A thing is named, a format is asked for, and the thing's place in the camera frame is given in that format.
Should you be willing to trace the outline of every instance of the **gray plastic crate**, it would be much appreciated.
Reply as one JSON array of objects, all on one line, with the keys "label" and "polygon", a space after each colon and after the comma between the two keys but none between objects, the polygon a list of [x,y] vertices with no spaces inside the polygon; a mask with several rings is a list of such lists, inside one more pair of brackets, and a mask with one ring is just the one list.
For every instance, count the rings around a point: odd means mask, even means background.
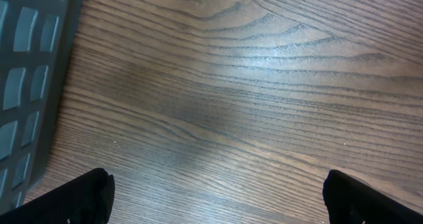
[{"label": "gray plastic crate", "polygon": [[0,213],[45,170],[82,0],[0,0]]}]

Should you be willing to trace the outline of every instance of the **gray plastic basket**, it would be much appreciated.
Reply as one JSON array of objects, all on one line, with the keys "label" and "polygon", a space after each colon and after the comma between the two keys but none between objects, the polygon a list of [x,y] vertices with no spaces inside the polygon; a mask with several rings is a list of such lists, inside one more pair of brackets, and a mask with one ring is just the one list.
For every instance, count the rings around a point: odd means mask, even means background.
[{"label": "gray plastic basket", "polygon": [[45,170],[82,0],[0,0],[0,213]]}]

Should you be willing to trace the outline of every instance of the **wood grain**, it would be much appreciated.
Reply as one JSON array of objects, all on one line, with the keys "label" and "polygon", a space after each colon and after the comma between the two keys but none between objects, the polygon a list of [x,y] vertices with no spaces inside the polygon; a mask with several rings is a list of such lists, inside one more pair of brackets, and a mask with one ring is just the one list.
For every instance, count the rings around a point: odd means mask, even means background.
[{"label": "wood grain", "polygon": [[111,223],[328,223],[337,168],[423,212],[423,0],[85,0],[48,171]]}]

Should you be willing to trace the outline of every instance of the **dark wood grain streak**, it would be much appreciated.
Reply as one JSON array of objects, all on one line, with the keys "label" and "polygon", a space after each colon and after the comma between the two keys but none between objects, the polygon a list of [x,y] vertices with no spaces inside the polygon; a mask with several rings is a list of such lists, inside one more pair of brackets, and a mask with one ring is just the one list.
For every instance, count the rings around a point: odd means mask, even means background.
[{"label": "dark wood grain streak", "polygon": [[111,223],[328,223],[332,168],[423,212],[423,0],[84,0],[45,178]]}]

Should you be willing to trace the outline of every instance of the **black object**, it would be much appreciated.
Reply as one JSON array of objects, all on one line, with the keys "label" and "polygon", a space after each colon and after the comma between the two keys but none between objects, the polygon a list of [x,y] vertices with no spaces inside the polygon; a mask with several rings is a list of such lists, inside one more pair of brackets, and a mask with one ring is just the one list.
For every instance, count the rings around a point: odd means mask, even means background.
[{"label": "black object", "polygon": [[423,216],[339,170],[323,186],[331,224],[421,224]]},{"label": "black object", "polygon": [[105,224],[114,200],[114,179],[96,168],[0,216],[2,224]]},{"label": "black object", "polygon": [[0,0],[0,214],[47,162],[82,0]]}]

